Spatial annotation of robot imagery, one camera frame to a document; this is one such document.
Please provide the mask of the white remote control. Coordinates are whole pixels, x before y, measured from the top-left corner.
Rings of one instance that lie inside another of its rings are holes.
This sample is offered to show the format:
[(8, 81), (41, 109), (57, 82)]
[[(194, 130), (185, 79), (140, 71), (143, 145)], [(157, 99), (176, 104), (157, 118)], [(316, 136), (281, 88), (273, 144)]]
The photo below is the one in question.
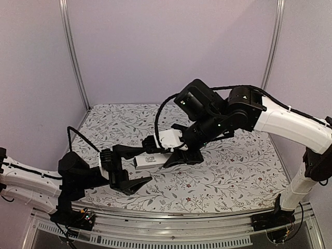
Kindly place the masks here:
[(133, 162), (136, 170), (146, 170), (163, 166), (170, 156), (171, 153), (139, 155)]

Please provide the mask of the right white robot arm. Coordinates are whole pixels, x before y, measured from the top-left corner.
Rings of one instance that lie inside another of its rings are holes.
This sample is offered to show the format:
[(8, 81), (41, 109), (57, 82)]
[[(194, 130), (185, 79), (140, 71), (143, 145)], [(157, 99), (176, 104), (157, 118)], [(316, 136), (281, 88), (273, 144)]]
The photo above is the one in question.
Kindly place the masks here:
[(282, 104), (263, 89), (231, 86), (223, 99), (216, 88), (195, 79), (172, 96), (192, 121), (185, 131), (175, 129), (155, 133), (155, 141), (163, 149), (198, 150), (219, 135), (237, 129), (275, 134), (306, 147), (303, 163), (290, 185), (276, 200), (276, 209), (268, 215), (272, 226), (287, 220), (288, 212), (310, 192), (312, 187), (331, 175), (331, 123), (317, 119)]

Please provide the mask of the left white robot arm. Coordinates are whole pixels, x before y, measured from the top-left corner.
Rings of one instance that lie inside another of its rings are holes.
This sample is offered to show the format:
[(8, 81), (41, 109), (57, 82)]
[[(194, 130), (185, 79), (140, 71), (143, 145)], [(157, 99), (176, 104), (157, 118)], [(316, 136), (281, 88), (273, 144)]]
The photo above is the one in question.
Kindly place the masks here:
[(130, 196), (152, 180), (150, 176), (130, 179), (121, 157), (110, 149), (100, 151), (97, 158), (99, 165), (92, 168), (70, 151), (59, 160), (57, 171), (45, 171), (19, 163), (1, 148), (1, 196), (47, 213), (54, 223), (92, 230), (95, 212), (72, 208), (72, 202), (85, 197), (86, 190), (107, 185)]

